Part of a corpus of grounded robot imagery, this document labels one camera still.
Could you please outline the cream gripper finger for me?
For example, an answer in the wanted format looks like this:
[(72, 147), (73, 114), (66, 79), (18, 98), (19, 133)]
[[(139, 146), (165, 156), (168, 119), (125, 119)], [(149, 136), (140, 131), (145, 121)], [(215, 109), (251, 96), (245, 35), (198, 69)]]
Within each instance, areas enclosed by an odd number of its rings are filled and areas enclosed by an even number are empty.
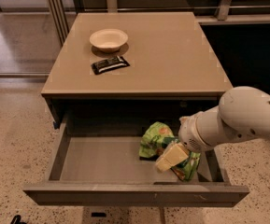
[(189, 151), (181, 143), (172, 142), (156, 160), (155, 166), (159, 171), (165, 172), (188, 158)]

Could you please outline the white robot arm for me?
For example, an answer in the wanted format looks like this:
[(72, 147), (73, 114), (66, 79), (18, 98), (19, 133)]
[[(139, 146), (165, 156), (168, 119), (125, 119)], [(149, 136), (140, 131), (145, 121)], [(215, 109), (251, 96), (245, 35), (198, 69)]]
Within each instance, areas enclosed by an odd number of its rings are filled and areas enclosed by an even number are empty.
[(270, 95), (252, 87), (235, 87), (221, 96), (217, 106), (180, 120), (178, 140), (167, 146), (156, 167), (165, 172), (187, 160), (191, 152), (256, 138), (270, 140)]

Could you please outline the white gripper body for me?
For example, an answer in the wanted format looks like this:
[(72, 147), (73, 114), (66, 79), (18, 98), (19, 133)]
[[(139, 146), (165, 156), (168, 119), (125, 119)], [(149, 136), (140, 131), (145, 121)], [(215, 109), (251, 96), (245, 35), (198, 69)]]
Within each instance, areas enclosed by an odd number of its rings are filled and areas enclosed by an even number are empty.
[(178, 139), (191, 152), (201, 153), (212, 150), (213, 147), (204, 141), (198, 132), (197, 120), (201, 116), (198, 112), (189, 117), (181, 117)]

